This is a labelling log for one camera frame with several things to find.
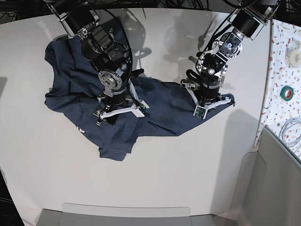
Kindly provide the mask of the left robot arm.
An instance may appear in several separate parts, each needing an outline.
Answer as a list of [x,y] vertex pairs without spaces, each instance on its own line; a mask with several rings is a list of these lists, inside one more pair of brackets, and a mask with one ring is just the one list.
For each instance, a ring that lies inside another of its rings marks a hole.
[[204,118],[212,109],[230,104],[230,97],[222,97],[219,89],[223,86],[229,59],[242,51],[245,38],[253,40],[279,7],[278,0],[241,0],[238,4],[226,1],[233,7],[225,22],[214,31],[207,45],[197,53],[195,70],[187,70],[187,79],[181,81],[196,104],[194,115]]

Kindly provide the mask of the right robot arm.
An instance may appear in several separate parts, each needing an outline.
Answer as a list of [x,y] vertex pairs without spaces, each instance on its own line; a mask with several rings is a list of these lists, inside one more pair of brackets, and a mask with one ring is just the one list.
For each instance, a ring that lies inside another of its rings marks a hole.
[[82,55],[98,73],[103,92],[97,97],[94,112],[97,125],[103,121],[113,125],[122,113],[144,117],[149,106],[138,97],[131,81],[144,70],[133,70],[133,54],[121,21],[114,16],[111,26],[104,28],[88,0],[47,0],[45,3],[68,36],[79,37]]

